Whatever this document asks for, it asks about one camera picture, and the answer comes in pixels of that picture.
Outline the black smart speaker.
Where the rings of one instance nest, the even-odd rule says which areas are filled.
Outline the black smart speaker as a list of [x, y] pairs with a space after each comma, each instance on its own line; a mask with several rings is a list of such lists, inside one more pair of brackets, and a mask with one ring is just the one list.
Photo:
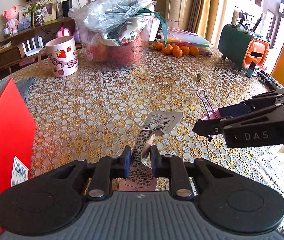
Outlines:
[[69, 16], [69, 9], [71, 9], [72, 7], [73, 7], [73, 1], [72, 0], [62, 1], [63, 17]]

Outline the black remote control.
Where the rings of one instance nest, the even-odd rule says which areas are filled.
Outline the black remote control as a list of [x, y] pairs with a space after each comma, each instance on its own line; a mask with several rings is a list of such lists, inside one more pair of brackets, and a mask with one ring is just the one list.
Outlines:
[[257, 72], [256, 74], [259, 76], [260, 81], [264, 83], [270, 90], [277, 90], [281, 88], [277, 81], [263, 70]]

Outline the pink strawberry mug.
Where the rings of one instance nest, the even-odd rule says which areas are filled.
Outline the pink strawberry mug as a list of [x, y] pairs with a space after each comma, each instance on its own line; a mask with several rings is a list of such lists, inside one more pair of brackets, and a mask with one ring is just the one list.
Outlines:
[[73, 36], [58, 37], [47, 42], [37, 58], [39, 66], [52, 71], [55, 77], [70, 76], [79, 68]]

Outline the white wifi router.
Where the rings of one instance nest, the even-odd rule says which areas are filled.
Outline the white wifi router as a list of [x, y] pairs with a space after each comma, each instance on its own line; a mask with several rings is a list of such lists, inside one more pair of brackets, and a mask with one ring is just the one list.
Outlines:
[[38, 54], [39, 51], [44, 48], [43, 40], [41, 36], [32, 37], [22, 43], [22, 48], [26, 57]]

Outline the potted green plant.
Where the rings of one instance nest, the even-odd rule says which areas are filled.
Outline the potted green plant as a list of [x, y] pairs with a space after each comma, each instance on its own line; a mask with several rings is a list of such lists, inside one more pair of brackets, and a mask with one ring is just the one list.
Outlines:
[[23, 5], [25, 11], [23, 15], [32, 14], [34, 19], [34, 26], [42, 26], [44, 24], [44, 14], [42, 12], [44, 6], [49, 2], [49, 0], [26, 0], [26, 6]]

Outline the wooden tv cabinet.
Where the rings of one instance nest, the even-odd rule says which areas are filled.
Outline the wooden tv cabinet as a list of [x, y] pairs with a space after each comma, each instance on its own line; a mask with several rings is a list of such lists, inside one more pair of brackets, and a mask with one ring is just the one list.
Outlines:
[[37, 37], [40, 36], [43, 42], [46, 43], [56, 37], [56, 33], [61, 27], [69, 28], [74, 32], [75, 22], [69, 17], [60, 18], [58, 20], [49, 21], [42, 26], [24, 29], [4, 39], [0, 42], [0, 71], [3, 69], [11, 69], [11, 66], [28, 58], [23, 49], [23, 42], [32, 38], [37, 40]]

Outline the green orange desk organizer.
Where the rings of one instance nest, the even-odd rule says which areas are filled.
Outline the green orange desk organizer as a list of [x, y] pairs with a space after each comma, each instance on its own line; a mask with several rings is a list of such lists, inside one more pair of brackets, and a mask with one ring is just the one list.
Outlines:
[[222, 29], [218, 50], [223, 59], [229, 59], [237, 66], [249, 68], [252, 62], [256, 63], [256, 68], [264, 66], [270, 50], [268, 41], [258, 35], [238, 31], [235, 25], [227, 24]]

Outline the orange tangerine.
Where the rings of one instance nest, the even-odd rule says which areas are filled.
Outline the orange tangerine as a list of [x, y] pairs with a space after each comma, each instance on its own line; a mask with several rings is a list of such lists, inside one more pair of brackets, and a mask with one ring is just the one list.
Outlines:
[[190, 55], [197, 56], [199, 55], [199, 49], [197, 47], [189, 47], [190, 48]]
[[172, 55], [176, 58], [180, 58], [183, 55], [183, 52], [180, 48], [173, 48]]
[[183, 55], [188, 55], [190, 53], [190, 48], [188, 46], [181, 46], [180, 49], [182, 50]]
[[167, 44], [166, 46], [162, 47], [161, 51], [162, 53], [166, 55], [171, 55], [173, 52], [173, 46], [171, 46], [170, 44]]

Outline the grey cloth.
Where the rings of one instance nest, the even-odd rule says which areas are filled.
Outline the grey cloth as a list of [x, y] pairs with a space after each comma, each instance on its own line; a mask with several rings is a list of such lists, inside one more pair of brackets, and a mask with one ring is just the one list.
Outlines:
[[28, 104], [28, 96], [34, 88], [36, 81], [35, 77], [29, 77], [16, 82], [17, 89], [26, 105]]

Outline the silver foil sachet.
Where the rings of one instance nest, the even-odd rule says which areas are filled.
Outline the silver foil sachet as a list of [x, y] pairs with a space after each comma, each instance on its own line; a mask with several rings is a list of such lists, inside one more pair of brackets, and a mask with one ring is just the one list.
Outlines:
[[138, 134], [134, 144], [129, 177], [119, 181], [120, 191], [154, 191], [157, 178], [153, 176], [152, 169], [145, 165], [155, 137], [161, 137], [171, 132], [181, 120], [180, 112], [151, 112]]

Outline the plastic bag of apples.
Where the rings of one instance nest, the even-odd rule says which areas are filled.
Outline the plastic bag of apples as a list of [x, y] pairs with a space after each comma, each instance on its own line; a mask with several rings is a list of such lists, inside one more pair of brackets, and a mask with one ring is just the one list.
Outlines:
[[147, 53], [154, 19], [154, 0], [95, 0], [71, 8], [87, 64], [93, 68], [132, 67], [141, 64]]

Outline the blue small bottle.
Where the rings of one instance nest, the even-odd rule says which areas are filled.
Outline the blue small bottle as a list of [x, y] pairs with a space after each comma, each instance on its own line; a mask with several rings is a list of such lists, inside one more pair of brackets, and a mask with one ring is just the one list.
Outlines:
[[251, 78], [251, 77], [253, 76], [253, 74], [254, 74], [254, 72], [255, 72], [255, 68], [256, 68], [256, 63], [255, 63], [254, 61], [252, 61], [252, 62], [250, 63], [249, 68], [248, 68], [247, 71], [246, 71], [246, 76], [247, 76], [248, 78]]

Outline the pink plush bear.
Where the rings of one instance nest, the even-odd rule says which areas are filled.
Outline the pink plush bear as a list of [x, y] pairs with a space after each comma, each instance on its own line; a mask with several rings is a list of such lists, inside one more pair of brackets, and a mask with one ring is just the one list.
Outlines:
[[6, 23], [4, 24], [4, 34], [12, 35], [18, 32], [19, 20], [17, 19], [18, 11], [17, 7], [13, 6], [9, 10], [5, 10], [2, 13]]

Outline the pink binder clip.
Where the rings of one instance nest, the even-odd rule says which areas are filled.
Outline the pink binder clip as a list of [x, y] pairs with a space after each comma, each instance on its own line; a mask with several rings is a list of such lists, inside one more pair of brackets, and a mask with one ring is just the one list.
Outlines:
[[214, 108], [207, 97], [206, 90], [199, 88], [196, 92], [197, 97], [201, 100], [202, 105], [205, 109], [205, 114], [200, 118], [200, 120], [210, 120], [220, 118], [220, 113], [218, 108]]

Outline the red cardboard box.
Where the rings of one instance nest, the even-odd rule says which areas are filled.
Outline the red cardboard box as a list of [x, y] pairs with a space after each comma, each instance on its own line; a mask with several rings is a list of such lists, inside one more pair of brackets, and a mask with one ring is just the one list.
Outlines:
[[0, 81], [0, 193], [28, 180], [35, 130], [14, 80]]

